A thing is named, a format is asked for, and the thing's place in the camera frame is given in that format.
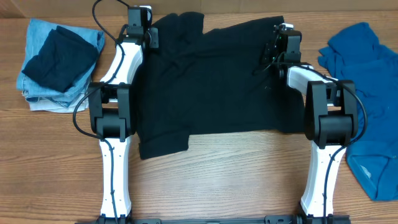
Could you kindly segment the black t-shirt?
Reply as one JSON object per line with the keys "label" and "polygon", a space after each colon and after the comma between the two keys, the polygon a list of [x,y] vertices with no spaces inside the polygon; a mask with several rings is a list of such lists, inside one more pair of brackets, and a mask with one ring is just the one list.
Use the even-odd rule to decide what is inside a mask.
{"label": "black t-shirt", "polygon": [[301,133],[303,98],[261,57],[282,16],[203,31],[198,12],[169,14],[154,25],[159,47],[136,72],[142,159],[188,149],[192,134],[278,130]]}

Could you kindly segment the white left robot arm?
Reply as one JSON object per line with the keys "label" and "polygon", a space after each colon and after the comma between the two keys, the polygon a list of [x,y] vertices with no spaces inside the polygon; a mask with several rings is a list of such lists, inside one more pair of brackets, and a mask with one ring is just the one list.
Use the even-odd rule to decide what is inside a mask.
{"label": "white left robot arm", "polygon": [[147,49],[159,46],[152,8],[127,9],[128,22],[116,40],[116,54],[106,75],[88,87],[90,123],[99,136],[103,158],[103,201],[97,223],[132,223],[128,187],[132,118],[132,81]]}

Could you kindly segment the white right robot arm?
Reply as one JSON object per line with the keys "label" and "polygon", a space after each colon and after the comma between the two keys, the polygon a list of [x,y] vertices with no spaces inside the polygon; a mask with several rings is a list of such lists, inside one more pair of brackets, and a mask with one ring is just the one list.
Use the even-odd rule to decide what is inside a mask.
{"label": "white right robot arm", "polygon": [[333,214],[333,194],[341,158],[358,133],[354,83],[327,77],[302,62],[302,34],[292,24],[274,28],[276,39],[266,47],[271,56],[264,59],[265,68],[275,67],[288,87],[305,95],[304,133],[312,145],[302,213],[294,222],[349,223],[349,217]]}

